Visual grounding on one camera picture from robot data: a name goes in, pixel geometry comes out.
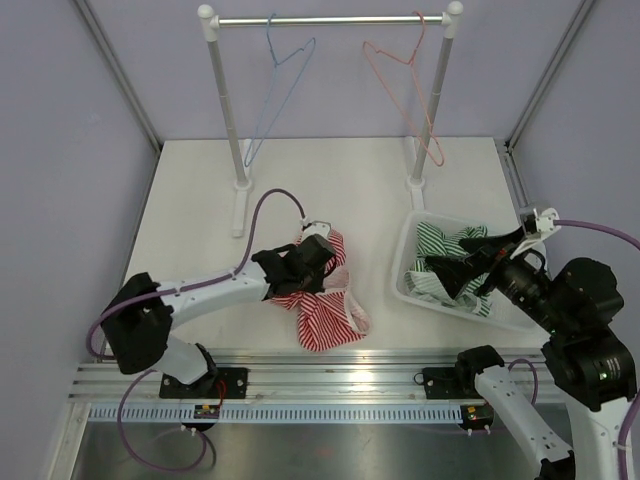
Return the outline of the pink wire hanger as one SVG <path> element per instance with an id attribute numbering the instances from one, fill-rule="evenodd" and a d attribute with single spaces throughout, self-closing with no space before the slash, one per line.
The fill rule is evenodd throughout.
<path id="1" fill-rule="evenodd" d="M 443 147 L 433 137 L 435 126 L 434 105 L 422 88 L 418 68 L 421 49 L 428 25 L 419 11 L 412 14 L 418 20 L 416 38 L 401 52 L 385 49 L 372 40 L 365 40 L 362 52 L 376 80 L 388 96 L 402 119 L 406 132 L 417 141 L 415 166 L 427 160 L 436 167 L 445 165 Z"/>

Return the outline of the blue wire hanger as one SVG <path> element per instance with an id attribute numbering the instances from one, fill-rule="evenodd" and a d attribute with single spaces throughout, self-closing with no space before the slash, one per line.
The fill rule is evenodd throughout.
<path id="1" fill-rule="evenodd" d="M 270 137 L 316 50 L 316 38 L 310 37 L 304 44 L 296 46 L 285 55 L 280 55 L 271 35 L 274 20 L 277 18 L 276 13 L 271 13 L 265 28 L 272 73 L 262 108 L 244 154 L 243 166 L 246 169 L 252 166 L 264 142 Z"/>

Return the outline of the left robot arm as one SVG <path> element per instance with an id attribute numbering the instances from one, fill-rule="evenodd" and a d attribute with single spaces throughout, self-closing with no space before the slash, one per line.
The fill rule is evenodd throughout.
<path id="1" fill-rule="evenodd" d="M 220 370 L 204 346 L 177 339 L 174 328 L 238 304 L 320 293 L 336 259 L 329 240 L 312 234 L 259 251 L 219 278 L 162 284 L 143 272 L 125 283 L 99 325 L 122 374 L 157 371 L 178 389 L 178 398 L 204 398 L 221 391 Z"/>

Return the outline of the red striped tank top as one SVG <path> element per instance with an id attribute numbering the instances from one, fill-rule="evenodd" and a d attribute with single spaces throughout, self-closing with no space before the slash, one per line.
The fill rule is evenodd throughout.
<path id="1" fill-rule="evenodd" d="M 312 352 L 364 339 L 371 328 L 370 317 L 351 291 L 343 235 L 330 228 L 328 241 L 336 256 L 327 267 L 328 276 L 322 283 L 324 291 L 295 292 L 271 300 L 272 304 L 296 313 L 298 342 Z"/>

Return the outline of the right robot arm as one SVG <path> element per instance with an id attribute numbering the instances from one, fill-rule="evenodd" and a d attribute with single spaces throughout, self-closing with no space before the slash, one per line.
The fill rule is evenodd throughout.
<path id="1" fill-rule="evenodd" d="M 489 345 L 458 354 L 454 384 L 493 408 L 538 478 L 630 479 L 629 432 L 639 391 L 634 358 L 610 328 L 624 305 L 617 279 L 609 266 L 586 257 L 571 260 L 555 278 L 526 260 L 563 225 L 554 221 L 502 236 L 465 238 L 464 255 L 428 256 L 425 262 L 449 295 L 483 277 L 478 295 L 499 291 L 548 333 L 541 352 L 563 395 L 573 442 L 556 437 Z"/>

